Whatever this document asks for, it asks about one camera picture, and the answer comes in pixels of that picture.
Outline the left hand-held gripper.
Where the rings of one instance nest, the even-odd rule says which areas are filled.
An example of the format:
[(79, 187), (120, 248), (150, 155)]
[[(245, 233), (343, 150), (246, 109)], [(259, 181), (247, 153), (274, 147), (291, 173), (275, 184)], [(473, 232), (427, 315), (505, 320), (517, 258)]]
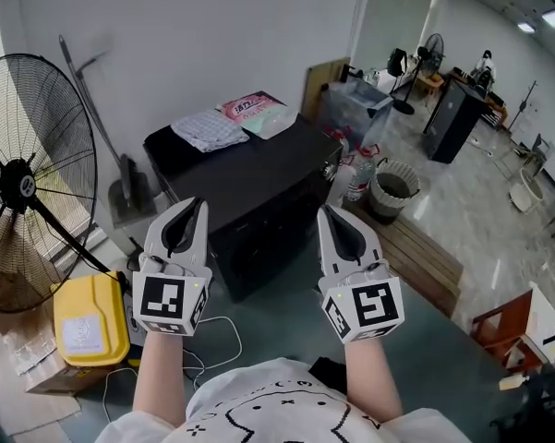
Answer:
[(132, 282), (133, 318), (146, 331), (195, 334), (210, 298), (212, 272), (204, 266), (208, 219), (207, 202), (194, 197), (175, 203), (151, 224), (148, 255), (140, 255)]

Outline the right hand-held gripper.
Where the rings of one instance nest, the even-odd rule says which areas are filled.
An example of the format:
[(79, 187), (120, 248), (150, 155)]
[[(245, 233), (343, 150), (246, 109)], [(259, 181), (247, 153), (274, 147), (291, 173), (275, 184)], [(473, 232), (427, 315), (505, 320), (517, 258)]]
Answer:
[(376, 339), (397, 329), (404, 323), (401, 282), (381, 259), (375, 231), (349, 211), (328, 205), (320, 208), (318, 224), (325, 274), (338, 273), (341, 261), (364, 266), (319, 281), (321, 309), (341, 343)]

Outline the person's left forearm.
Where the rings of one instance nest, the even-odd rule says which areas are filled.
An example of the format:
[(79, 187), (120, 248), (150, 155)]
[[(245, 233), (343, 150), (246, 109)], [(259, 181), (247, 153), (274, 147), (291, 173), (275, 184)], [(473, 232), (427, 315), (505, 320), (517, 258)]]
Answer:
[(153, 415), (174, 428), (186, 421), (181, 336), (147, 334), (132, 410)]

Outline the person's right forearm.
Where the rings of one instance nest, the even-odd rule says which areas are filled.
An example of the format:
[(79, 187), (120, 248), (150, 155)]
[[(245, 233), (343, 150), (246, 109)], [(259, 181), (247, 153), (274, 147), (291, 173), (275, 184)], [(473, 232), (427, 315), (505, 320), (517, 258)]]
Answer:
[(344, 354), (348, 401), (379, 423), (402, 416), (401, 399), (380, 340), (349, 342)]

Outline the bin with white ribbed liner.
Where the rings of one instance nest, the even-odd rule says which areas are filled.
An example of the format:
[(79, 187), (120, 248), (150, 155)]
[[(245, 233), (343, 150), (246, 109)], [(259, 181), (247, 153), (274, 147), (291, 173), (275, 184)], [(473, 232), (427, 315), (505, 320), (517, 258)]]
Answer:
[(369, 186), (368, 204), (383, 225), (396, 221), (407, 203), (420, 192), (415, 169), (405, 162), (383, 158), (375, 167)]

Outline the grey broom and dustpan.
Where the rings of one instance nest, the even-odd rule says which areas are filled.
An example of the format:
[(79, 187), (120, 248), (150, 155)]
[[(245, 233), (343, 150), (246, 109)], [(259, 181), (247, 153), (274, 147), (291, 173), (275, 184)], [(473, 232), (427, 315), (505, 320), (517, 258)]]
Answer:
[(108, 190), (108, 201), (115, 229), (141, 221), (156, 213), (154, 196), (148, 177), (137, 169), (136, 163), (122, 154), (120, 178)]

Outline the wooden slatted platform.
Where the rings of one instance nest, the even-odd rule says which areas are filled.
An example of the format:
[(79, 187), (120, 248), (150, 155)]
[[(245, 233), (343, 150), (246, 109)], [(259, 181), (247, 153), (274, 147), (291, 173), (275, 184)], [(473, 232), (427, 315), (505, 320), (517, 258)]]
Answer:
[(403, 215), (384, 225), (368, 207), (346, 202), (344, 208), (376, 232), (392, 271), (444, 316), (451, 317), (461, 294), (463, 264)]

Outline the yellow plastic box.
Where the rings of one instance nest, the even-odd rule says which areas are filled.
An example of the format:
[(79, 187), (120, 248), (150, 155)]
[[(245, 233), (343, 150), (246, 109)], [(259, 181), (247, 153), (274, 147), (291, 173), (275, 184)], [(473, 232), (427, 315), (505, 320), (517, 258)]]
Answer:
[(72, 366), (120, 364), (130, 349), (120, 271), (69, 279), (54, 293), (57, 351)]

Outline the dark green floor mat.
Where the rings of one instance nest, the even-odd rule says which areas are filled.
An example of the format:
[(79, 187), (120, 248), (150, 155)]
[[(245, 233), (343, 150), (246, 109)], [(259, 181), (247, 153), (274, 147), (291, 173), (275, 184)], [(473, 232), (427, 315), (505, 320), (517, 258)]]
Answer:
[[(204, 321), (186, 340), (188, 364), (202, 361), (203, 382), (238, 367), (287, 357), (340, 363), (343, 345), (320, 308), (320, 266), (304, 250), (265, 287), (232, 301), (216, 282)], [(523, 389), (499, 388), (504, 370), (410, 286), (402, 288), (405, 321), (382, 339), (404, 414), (437, 410), (471, 443), (499, 443), (497, 422), (518, 411)]]

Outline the checked grey cloth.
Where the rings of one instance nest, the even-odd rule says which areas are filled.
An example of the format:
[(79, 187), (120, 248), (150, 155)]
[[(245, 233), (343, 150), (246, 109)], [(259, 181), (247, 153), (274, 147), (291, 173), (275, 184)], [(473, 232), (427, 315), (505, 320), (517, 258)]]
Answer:
[(212, 152), (249, 141), (245, 131), (216, 110), (206, 110), (175, 120), (173, 132), (200, 152)]

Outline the clear plastic storage box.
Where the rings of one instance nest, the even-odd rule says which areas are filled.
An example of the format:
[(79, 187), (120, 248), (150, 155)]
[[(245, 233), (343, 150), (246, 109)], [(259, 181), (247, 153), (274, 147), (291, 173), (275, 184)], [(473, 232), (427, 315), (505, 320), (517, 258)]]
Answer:
[(391, 95), (363, 79), (332, 82), (320, 94), (318, 125), (341, 132), (351, 150), (367, 148), (380, 143), (392, 104)]

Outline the pink tissue packet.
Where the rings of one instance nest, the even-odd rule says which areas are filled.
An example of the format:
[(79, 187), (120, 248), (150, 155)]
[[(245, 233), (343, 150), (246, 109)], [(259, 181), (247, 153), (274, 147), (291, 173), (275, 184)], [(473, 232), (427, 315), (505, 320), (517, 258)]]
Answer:
[(297, 110), (264, 91), (217, 105), (216, 109), (248, 133), (263, 140), (284, 132), (296, 122), (298, 116)]

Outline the black cabinet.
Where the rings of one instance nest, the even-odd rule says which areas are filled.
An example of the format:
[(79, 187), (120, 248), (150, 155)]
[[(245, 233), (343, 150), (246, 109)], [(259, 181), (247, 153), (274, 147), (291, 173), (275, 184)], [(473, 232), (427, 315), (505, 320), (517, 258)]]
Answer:
[(455, 78), (449, 79), (423, 131), (422, 146), (428, 158), (451, 164), (485, 105), (475, 90)]

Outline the brown wooden board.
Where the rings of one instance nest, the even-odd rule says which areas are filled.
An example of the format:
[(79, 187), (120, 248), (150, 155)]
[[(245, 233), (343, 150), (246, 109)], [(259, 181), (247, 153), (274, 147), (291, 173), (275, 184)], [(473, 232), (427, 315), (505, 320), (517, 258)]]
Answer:
[(306, 74), (306, 86), (300, 113), (310, 122), (314, 122), (320, 107), (322, 89), (325, 85), (340, 80), (345, 66), (351, 59), (344, 57), (330, 62), (311, 66)]

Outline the large black standing fan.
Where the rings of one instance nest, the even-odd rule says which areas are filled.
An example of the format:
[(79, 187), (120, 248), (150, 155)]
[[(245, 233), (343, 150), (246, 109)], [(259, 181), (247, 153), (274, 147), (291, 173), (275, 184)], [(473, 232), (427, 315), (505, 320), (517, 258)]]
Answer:
[(89, 116), (69, 78), (38, 55), (0, 56), (0, 314), (42, 305), (80, 261), (128, 289), (87, 248), (97, 170)]

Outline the person's white printed shirt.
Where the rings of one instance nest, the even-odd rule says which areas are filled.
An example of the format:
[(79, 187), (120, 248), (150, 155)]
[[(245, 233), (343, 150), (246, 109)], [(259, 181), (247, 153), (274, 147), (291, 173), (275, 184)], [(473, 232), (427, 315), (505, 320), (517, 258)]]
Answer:
[(387, 423), (278, 358), (204, 383), (178, 428), (144, 412), (109, 424), (95, 443), (471, 443), (442, 413), (422, 408)]

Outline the red wooden chair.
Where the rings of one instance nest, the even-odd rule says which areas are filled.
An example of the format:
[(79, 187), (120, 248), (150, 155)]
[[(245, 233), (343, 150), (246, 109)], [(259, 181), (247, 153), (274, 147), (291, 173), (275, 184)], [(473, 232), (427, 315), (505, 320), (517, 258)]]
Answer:
[(539, 369), (542, 360), (532, 349), (526, 329), (532, 293), (524, 293), (472, 321), (470, 337), (510, 375)]

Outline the brown cardboard box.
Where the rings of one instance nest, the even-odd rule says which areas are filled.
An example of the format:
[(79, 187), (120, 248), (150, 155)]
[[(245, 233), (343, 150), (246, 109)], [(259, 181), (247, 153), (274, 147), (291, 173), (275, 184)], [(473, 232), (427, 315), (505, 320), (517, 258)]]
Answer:
[(73, 396), (105, 379), (116, 369), (117, 365), (70, 365), (54, 349), (20, 377), (27, 393)]

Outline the white round basket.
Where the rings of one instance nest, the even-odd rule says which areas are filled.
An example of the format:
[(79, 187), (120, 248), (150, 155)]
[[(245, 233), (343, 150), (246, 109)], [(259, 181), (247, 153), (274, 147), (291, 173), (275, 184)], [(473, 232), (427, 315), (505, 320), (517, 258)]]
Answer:
[(509, 189), (509, 198), (520, 212), (529, 214), (544, 201), (544, 194), (537, 179), (522, 167)]

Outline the black backpack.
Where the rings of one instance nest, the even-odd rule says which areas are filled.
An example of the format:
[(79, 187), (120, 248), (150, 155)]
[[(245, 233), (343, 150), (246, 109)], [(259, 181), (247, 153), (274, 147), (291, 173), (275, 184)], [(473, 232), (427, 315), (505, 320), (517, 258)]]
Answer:
[(395, 48), (388, 60), (387, 71), (394, 78), (400, 78), (408, 68), (407, 53), (406, 51)]

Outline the white box with black marks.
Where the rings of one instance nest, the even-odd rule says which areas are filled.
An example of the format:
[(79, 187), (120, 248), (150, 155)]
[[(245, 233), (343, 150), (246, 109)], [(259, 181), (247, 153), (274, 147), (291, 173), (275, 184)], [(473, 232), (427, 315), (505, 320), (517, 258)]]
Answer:
[(534, 282), (524, 342), (541, 363), (555, 363), (555, 309)]

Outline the small black standing fan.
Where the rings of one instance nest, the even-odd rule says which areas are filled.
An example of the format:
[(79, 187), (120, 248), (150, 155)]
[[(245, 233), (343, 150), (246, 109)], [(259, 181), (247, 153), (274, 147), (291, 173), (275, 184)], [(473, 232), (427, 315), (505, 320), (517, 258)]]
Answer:
[(420, 78), (427, 80), (436, 75), (439, 72), (443, 58), (444, 40), (439, 33), (433, 33), (423, 45), (417, 47), (416, 66), (412, 71), (409, 89), (402, 99), (395, 99), (392, 105), (396, 111), (408, 115), (415, 112), (413, 106), (408, 102), (408, 98), (416, 82)]

